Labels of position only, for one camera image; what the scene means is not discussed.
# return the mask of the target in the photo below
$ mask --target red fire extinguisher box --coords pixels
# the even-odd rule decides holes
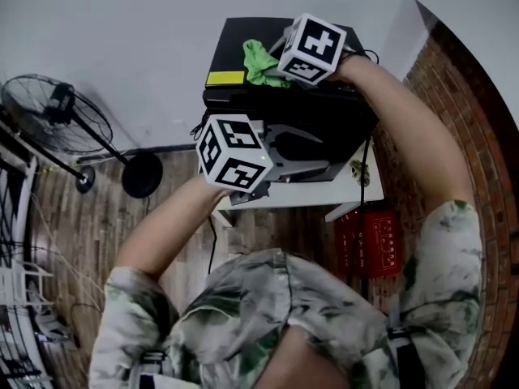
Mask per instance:
[[[358,223],[356,211],[335,221],[337,270],[348,275],[378,278],[401,270],[401,235],[397,214],[389,211],[365,211]]]

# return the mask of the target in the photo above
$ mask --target shirt sleeve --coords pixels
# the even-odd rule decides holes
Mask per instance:
[[[112,271],[105,296],[89,386],[127,387],[132,367],[169,334],[178,312],[155,281],[131,267]]]
[[[467,369],[478,332],[482,252],[478,214],[452,201],[426,218],[404,268],[401,321],[423,329],[412,340],[430,387],[455,387]]]

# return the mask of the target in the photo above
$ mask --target red brick wall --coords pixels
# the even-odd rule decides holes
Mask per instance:
[[[510,373],[508,359],[516,356],[513,345],[508,352],[507,347],[511,333],[517,342],[519,224],[512,180],[519,174],[519,157],[513,154],[519,133],[487,74],[443,24],[432,31],[405,84],[440,117],[470,166],[485,247],[483,315],[470,371],[460,387],[489,387],[502,360],[498,378]],[[422,195],[380,126],[375,153],[385,194],[400,215],[406,259],[425,216]],[[394,283],[386,279],[375,285],[375,295],[388,293]]]

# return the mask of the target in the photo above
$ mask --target white table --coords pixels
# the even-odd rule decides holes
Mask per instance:
[[[362,161],[363,152],[364,143],[331,182],[272,183],[268,189],[268,197],[234,206],[230,204],[229,198],[225,197],[218,203],[212,215],[225,227],[230,228],[232,223],[229,211],[339,204],[339,207],[325,216],[327,222],[335,220],[360,204],[361,189],[352,175],[350,162],[352,160]],[[372,146],[368,148],[366,163],[369,168],[370,185],[364,190],[364,200],[365,202],[381,200],[384,198],[384,193]]]

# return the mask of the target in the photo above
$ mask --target table leg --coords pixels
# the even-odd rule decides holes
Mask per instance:
[[[324,217],[324,220],[326,222],[333,222],[335,219],[339,219],[341,216],[344,216],[346,213],[354,210],[358,206],[360,206],[360,202],[343,203],[341,206],[336,207],[331,212],[329,212]]]
[[[223,225],[224,228],[233,227],[233,221],[231,219],[230,214],[227,211],[214,210],[212,211],[212,215]]]

